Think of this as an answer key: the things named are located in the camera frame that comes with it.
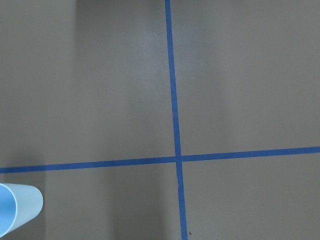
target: floor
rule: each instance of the floor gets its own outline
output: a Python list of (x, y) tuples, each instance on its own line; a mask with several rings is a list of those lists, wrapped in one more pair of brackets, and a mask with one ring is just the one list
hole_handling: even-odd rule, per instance
[(320, 2), (8, 0), (4, 240), (318, 239)]

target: plastic cup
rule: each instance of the plastic cup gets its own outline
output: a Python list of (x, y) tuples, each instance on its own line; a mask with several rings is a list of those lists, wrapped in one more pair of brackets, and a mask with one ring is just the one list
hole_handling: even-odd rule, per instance
[(34, 186), (0, 183), (0, 238), (35, 218), (43, 204)]

